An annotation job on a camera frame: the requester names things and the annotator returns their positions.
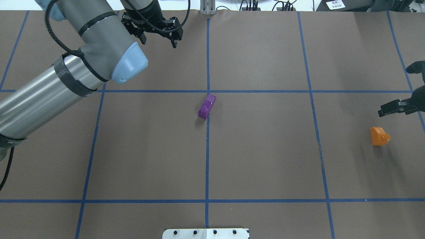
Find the grid line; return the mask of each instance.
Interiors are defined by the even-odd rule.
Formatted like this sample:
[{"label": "grid line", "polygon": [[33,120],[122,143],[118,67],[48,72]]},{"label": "grid line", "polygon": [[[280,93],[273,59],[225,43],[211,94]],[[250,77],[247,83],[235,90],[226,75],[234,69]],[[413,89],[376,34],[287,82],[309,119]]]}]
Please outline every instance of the grid line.
[{"label": "grid line", "polygon": [[332,220],[332,211],[331,211],[331,203],[329,201],[329,193],[328,193],[328,183],[326,181],[326,172],[325,172],[325,164],[323,162],[323,153],[322,153],[322,146],[320,143],[320,134],[319,134],[319,127],[317,125],[317,118],[316,118],[316,109],[315,109],[315,103],[314,103],[314,98],[313,98],[313,91],[312,91],[312,83],[310,81],[310,72],[309,72],[309,64],[307,61],[307,53],[306,53],[306,46],[304,43],[304,35],[303,35],[303,26],[301,23],[301,14],[298,11],[298,23],[299,23],[299,27],[300,27],[300,36],[301,36],[301,45],[303,47],[303,54],[304,54],[304,64],[306,67],[306,76],[307,76],[307,83],[309,85],[309,93],[310,93],[310,102],[312,105],[312,113],[313,113],[313,120],[314,120],[314,128],[316,131],[316,139],[317,139],[317,144],[319,147],[319,153],[320,153],[320,163],[321,163],[321,168],[322,168],[322,178],[323,178],[323,187],[325,190],[325,197],[326,197],[326,206],[328,209],[328,219],[329,219],[329,227],[330,227],[330,231],[331,231],[331,237],[332,239],[335,239],[335,232],[334,232],[334,223]]},{"label": "grid line", "polygon": [[[0,92],[13,93],[16,90],[0,90]],[[411,91],[375,91],[375,90],[312,90],[313,93],[374,93],[374,94],[403,94]],[[310,93],[309,90],[105,90],[105,93]]]},{"label": "grid line", "polygon": [[4,81],[6,80],[7,72],[9,71],[10,64],[12,63],[13,55],[15,55],[16,48],[21,38],[22,31],[24,30],[25,23],[28,19],[29,11],[26,12],[24,21],[22,22],[21,29],[19,30],[18,37],[16,38],[15,45],[13,46],[12,52],[10,53],[9,61],[7,62],[6,69],[4,70],[3,78],[0,82],[0,90],[3,88]]},{"label": "grid line", "polygon": [[407,84],[409,85],[409,89],[412,92],[413,91],[412,84],[410,83],[409,75],[407,74],[407,71],[406,71],[406,66],[404,65],[403,58],[401,57],[400,49],[397,44],[396,35],[394,33],[393,23],[391,22],[390,12],[388,10],[387,10],[387,18],[388,18],[388,23],[390,24],[391,34],[393,35],[394,45],[396,47],[397,54],[399,55],[401,66],[403,67],[404,75],[406,76]]},{"label": "grid line", "polygon": [[81,202],[80,213],[79,213],[79,216],[78,216],[78,223],[77,223],[77,228],[76,228],[76,232],[75,232],[75,239],[79,238],[82,216],[83,216],[83,213],[84,213],[84,206],[85,206],[85,201],[86,201],[85,199],[86,199],[86,196],[87,196],[88,181],[90,179],[91,165],[92,165],[92,162],[93,162],[94,147],[96,145],[97,132],[98,132],[98,129],[99,129],[100,114],[102,112],[103,99],[105,97],[105,88],[106,88],[106,83],[103,84],[102,96],[100,97],[99,110],[97,112],[96,127],[94,128],[93,143],[92,143],[91,151],[90,151],[90,159],[88,161],[87,174],[86,174],[86,177],[85,177],[84,191],[83,191],[83,194],[82,194],[82,202]]},{"label": "grid line", "polygon": [[[207,94],[210,93],[210,19],[207,19]],[[210,227],[209,223],[209,202],[210,199],[210,117],[207,117],[207,133],[205,143],[205,228]]]},{"label": "grid line", "polygon": [[[325,202],[425,202],[425,198],[342,198],[342,199],[208,199],[209,203],[325,203]],[[204,199],[0,199],[0,203],[91,203],[161,204],[205,203]]]}]

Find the blue joint cap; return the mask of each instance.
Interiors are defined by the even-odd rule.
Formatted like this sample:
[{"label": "blue joint cap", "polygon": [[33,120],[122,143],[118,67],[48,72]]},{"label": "blue joint cap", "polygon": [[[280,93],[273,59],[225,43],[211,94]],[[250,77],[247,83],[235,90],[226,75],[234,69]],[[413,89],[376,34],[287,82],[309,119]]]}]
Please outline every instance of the blue joint cap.
[{"label": "blue joint cap", "polygon": [[[49,5],[50,0],[35,0],[35,2],[41,7],[41,9],[43,9],[43,11],[46,11],[47,5]],[[53,5],[52,10],[50,11],[50,17],[58,22],[66,19],[62,12],[59,10],[59,7],[56,3]]]},{"label": "blue joint cap", "polygon": [[133,42],[119,59],[112,72],[112,79],[122,84],[145,70],[148,61],[137,42]]}]

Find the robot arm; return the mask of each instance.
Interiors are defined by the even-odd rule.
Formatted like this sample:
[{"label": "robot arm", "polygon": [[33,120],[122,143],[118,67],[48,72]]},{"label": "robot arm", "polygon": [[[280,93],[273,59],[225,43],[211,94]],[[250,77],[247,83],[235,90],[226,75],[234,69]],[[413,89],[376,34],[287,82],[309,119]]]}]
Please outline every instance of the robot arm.
[{"label": "robot arm", "polygon": [[127,10],[122,21],[106,0],[36,1],[52,18],[66,18],[85,45],[77,51],[62,45],[67,54],[0,102],[0,160],[9,148],[109,79],[121,84],[144,70],[148,61],[129,32],[141,39],[145,31],[156,32],[170,39],[173,47],[183,34],[177,18],[163,18],[158,0],[122,0]]},{"label": "robot arm", "polygon": [[[409,74],[422,74],[422,79],[425,84],[425,61],[417,61],[406,68]],[[413,91],[412,97],[405,100],[393,100],[384,105],[381,105],[381,110],[378,111],[379,117],[388,114],[405,113],[411,114],[416,111],[425,112],[425,85]]]}]

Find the white label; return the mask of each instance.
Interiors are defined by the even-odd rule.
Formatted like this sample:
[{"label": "white label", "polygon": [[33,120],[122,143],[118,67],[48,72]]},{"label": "white label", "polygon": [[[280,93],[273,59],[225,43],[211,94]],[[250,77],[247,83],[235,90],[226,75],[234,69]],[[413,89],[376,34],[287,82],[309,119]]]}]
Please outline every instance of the white label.
[{"label": "white label", "polygon": [[328,4],[330,10],[345,8],[345,5],[342,0],[330,1],[326,2],[326,4]]}]

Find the metal bracket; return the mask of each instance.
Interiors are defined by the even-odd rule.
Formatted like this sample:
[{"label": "metal bracket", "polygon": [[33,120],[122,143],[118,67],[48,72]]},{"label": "metal bracket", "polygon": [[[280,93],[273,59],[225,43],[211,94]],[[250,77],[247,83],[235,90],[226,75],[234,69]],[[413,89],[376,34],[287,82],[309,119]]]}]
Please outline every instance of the metal bracket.
[{"label": "metal bracket", "polygon": [[[140,42],[145,45],[146,44],[146,35],[144,32],[152,32],[157,33],[161,35],[162,37],[165,37],[171,41],[171,45],[173,45],[173,48],[177,47],[177,42],[181,40],[183,37],[183,29],[179,28],[177,31],[173,31],[170,33],[163,33],[159,31],[155,31],[154,29],[151,29],[150,27],[146,27],[145,21],[141,20],[135,20],[131,18],[127,12],[125,12],[122,15],[121,19],[122,24],[124,24],[127,31],[134,35],[135,37],[140,39]],[[163,19],[161,22],[158,23],[160,28],[164,28],[164,30],[171,30],[173,28],[176,28],[180,25],[180,22],[177,17],[172,17],[169,20]]]},{"label": "metal bracket", "polygon": [[277,11],[297,11],[294,7],[291,7],[290,9],[288,8],[276,8]]},{"label": "metal bracket", "polygon": [[201,0],[201,15],[215,15],[215,0]]},{"label": "metal bracket", "polygon": [[246,228],[166,229],[162,239],[249,239]]}]

